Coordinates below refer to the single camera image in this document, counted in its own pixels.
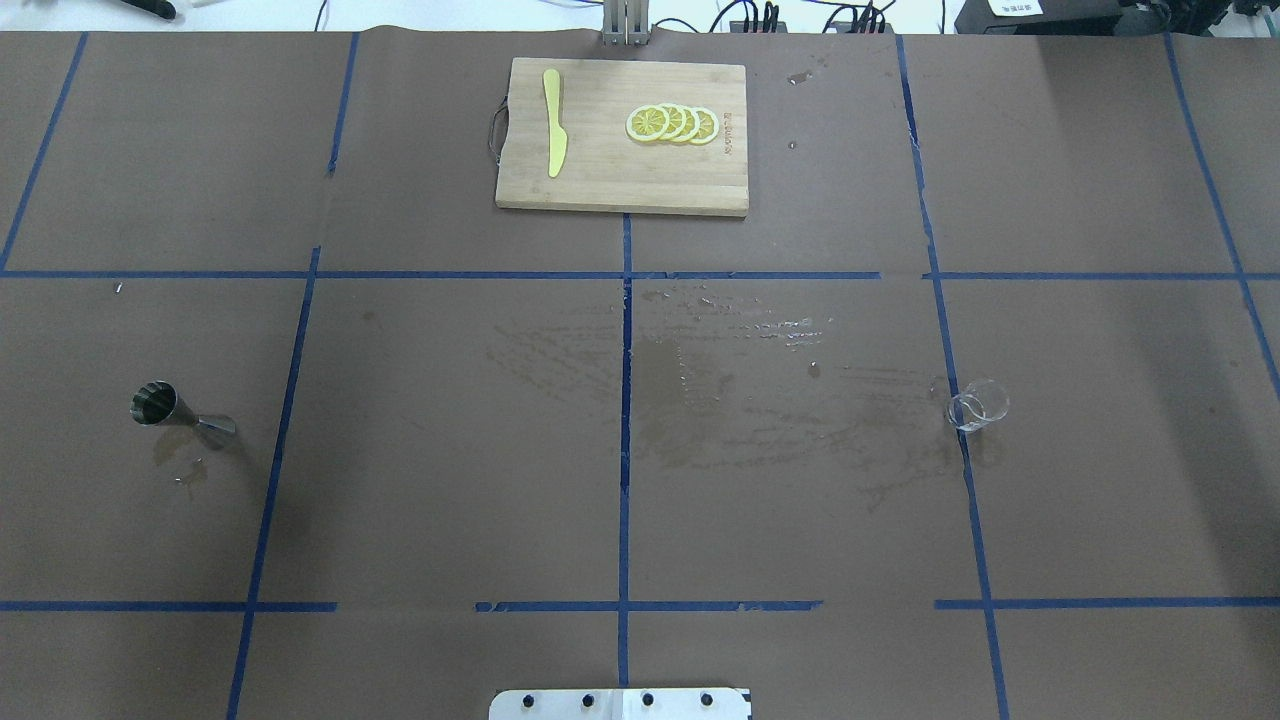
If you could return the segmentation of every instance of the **knife blade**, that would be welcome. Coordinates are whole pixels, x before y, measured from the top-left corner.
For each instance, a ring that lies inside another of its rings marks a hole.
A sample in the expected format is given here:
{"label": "knife blade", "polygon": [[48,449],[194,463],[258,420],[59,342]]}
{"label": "knife blade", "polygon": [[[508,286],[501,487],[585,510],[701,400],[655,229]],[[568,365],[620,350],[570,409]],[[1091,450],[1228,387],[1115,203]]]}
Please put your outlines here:
{"label": "knife blade", "polygon": [[550,128],[547,142],[547,174],[556,177],[564,167],[564,152],[568,150],[568,133],[559,124],[559,70],[543,70],[543,91],[547,94],[547,127]]}

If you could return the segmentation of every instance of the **wooden cutting board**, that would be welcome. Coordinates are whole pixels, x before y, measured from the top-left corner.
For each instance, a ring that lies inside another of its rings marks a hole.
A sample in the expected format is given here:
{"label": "wooden cutting board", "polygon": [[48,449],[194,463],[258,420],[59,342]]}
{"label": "wooden cutting board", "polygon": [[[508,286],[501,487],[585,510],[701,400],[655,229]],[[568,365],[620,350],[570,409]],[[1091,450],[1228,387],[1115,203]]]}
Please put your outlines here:
{"label": "wooden cutting board", "polygon": [[[543,70],[561,73],[564,167],[548,177]],[[721,120],[701,146],[641,143],[626,132],[640,105],[700,105]],[[499,208],[745,217],[746,68],[694,63],[511,61],[511,111],[498,168]]]}

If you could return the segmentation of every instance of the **white label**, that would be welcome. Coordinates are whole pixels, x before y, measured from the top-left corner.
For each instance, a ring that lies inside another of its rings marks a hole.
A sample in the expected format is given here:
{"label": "white label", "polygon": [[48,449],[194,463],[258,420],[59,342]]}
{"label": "white label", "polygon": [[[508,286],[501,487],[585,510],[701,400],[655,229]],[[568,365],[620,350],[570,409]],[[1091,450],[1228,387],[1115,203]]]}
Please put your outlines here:
{"label": "white label", "polygon": [[1043,15],[1039,0],[987,0],[991,12],[1000,18],[1025,18],[1027,15]]}

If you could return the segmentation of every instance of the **metal jigger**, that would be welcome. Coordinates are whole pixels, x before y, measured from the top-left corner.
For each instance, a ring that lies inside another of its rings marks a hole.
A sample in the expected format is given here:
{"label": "metal jigger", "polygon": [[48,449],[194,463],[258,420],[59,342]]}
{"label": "metal jigger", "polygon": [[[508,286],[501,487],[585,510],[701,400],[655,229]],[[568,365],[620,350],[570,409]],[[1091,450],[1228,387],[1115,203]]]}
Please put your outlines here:
{"label": "metal jigger", "polygon": [[142,386],[133,395],[129,415],[140,425],[184,425],[210,450],[221,450],[236,439],[236,420],[227,415],[197,415],[166,382]]}

